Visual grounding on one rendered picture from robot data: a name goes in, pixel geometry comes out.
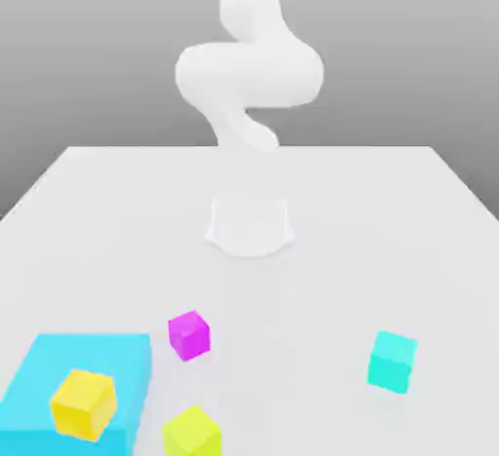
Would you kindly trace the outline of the small magenta cube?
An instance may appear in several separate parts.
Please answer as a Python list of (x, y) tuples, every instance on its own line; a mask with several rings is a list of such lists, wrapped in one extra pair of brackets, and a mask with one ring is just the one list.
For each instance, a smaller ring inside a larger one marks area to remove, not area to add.
[(196, 312), (168, 320), (169, 341), (182, 361), (190, 361), (211, 350), (211, 330)]

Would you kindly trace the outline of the small turquoise cube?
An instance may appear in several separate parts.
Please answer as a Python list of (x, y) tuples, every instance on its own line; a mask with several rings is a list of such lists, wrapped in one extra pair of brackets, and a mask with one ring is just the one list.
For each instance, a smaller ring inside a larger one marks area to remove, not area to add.
[(406, 394), (416, 350), (416, 339), (380, 330), (369, 357), (367, 383)]

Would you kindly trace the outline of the small lime cube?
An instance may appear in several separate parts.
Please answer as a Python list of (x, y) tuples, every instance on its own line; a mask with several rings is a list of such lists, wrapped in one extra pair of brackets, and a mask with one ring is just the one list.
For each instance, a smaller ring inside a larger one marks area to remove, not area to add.
[(166, 456), (222, 456), (220, 426), (193, 404), (163, 427)]

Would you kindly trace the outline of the small yellow cube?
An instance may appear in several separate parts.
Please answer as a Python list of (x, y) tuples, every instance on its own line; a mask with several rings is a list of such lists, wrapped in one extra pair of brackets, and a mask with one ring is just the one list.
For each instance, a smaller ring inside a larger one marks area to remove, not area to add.
[(74, 369), (52, 396), (50, 408), (59, 434), (97, 442), (117, 410), (114, 381)]

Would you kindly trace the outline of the large light blue box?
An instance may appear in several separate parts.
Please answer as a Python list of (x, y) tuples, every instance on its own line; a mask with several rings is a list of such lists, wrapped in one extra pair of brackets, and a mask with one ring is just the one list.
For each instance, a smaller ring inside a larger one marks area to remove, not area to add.
[[(113, 379), (117, 411), (98, 441), (57, 432), (50, 399), (75, 369)], [(0, 399), (0, 456), (134, 456), (152, 369), (145, 333), (41, 333)]]

